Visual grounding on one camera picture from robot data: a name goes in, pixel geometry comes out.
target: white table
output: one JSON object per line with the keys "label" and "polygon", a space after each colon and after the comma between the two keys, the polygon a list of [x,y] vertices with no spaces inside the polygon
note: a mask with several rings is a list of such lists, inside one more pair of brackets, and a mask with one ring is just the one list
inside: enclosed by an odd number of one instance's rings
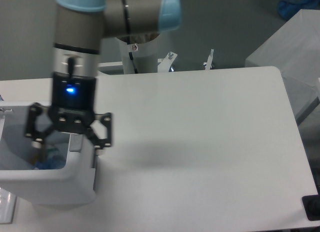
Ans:
{"label": "white table", "polygon": [[[48,100],[50,79],[2,81],[5,100]],[[4,232],[249,232],[319,226],[317,193],[274,67],[100,76],[96,112],[114,113],[97,199],[19,199]]]}

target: white plastic container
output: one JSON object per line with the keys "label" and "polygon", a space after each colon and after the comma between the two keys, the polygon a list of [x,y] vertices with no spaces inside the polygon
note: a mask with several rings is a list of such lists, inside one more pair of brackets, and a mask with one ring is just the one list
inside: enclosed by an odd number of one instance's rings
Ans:
{"label": "white plastic container", "polygon": [[[35,149],[24,137],[28,102],[0,102],[0,187],[35,204],[86,204],[96,197],[94,148],[82,135],[53,133],[50,144],[65,143],[62,169],[34,170]],[[50,124],[46,116],[37,125]]]}

